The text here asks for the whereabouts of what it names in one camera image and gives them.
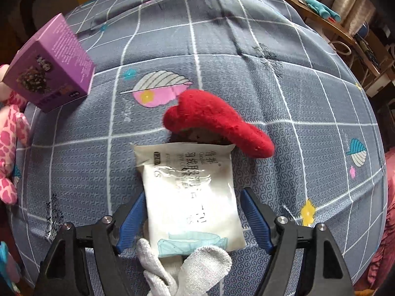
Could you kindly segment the wooden side desk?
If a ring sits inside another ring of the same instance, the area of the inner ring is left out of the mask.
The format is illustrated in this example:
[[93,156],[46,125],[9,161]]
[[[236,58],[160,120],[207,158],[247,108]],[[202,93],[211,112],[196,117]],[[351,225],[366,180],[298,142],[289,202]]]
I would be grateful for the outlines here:
[[310,23],[315,31],[344,59],[352,72],[357,74],[366,94],[373,98],[394,79],[394,59],[371,31],[362,43],[358,43],[339,22],[324,19],[310,8],[305,0],[285,0],[296,9],[303,21]]

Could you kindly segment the blue elephant plush toy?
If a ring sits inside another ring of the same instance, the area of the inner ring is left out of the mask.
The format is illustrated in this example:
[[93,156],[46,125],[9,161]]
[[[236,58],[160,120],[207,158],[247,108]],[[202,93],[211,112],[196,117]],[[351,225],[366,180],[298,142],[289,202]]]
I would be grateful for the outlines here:
[[4,241],[1,241],[1,278],[11,290],[12,295],[21,295],[17,286],[21,279],[21,271],[19,265],[9,252],[8,246]]

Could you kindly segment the teal plush on desk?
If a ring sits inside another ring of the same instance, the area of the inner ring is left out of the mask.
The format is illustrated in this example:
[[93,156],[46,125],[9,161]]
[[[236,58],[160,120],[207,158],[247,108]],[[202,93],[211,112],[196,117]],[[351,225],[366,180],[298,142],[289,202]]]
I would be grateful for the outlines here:
[[319,15],[321,18],[325,20],[331,19],[332,21],[338,23],[341,21],[341,16],[322,2],[317,0],[304,0],[304,2],[306,6],[310,8],[310,10],[317,13],[317,15]]

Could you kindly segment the pink giraffe plush toy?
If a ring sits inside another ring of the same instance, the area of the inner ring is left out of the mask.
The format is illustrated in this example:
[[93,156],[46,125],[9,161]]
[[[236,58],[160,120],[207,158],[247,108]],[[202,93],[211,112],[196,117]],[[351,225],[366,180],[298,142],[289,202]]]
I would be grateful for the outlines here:
[[1,66],[1,200],[13,205],[18,200],[17,189],[11,180],[17,141],[27,146],[30,125],[23,113],[27,100],[3,82],[8,68],[6,64]]

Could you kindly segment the white plastic packet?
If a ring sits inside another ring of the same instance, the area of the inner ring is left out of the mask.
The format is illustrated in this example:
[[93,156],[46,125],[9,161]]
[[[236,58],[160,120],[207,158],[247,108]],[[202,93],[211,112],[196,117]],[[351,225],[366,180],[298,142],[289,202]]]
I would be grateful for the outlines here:
[[206,245],[225,251],[246,246],[234,191],[234,148],[185,142],[134,147],[155,255],[187,256]]

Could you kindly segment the red strawberry sock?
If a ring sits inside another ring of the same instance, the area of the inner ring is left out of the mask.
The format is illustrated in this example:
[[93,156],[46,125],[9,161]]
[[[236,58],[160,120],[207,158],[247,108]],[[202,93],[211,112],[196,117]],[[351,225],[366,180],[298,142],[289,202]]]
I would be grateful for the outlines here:
[[270,158],[275,145],[256,126],[245,122],[227,102],[203,90],[186,90],[178,97],[178,105],[163,116],[163,125],[173,133],[202,128],[229,140],[252,158]]

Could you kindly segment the white knit gloves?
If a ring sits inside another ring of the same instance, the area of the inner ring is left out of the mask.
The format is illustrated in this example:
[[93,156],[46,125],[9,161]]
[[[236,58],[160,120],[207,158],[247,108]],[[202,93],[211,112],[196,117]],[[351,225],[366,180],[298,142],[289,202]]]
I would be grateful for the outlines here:
[[232,267],[229,254],[213,245],[197,248],[186,260],[180,256],[159,260],[148,240],[139,239],[136,254],[149,295],[206,295]]

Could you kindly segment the purple cardboard box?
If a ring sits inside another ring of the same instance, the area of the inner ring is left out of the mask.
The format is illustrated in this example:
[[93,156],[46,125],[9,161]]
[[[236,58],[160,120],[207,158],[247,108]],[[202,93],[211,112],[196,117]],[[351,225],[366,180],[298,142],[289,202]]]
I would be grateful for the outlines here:
[[43,112],[86,97],[95,65],[60,13],[16,53],[4,83]]

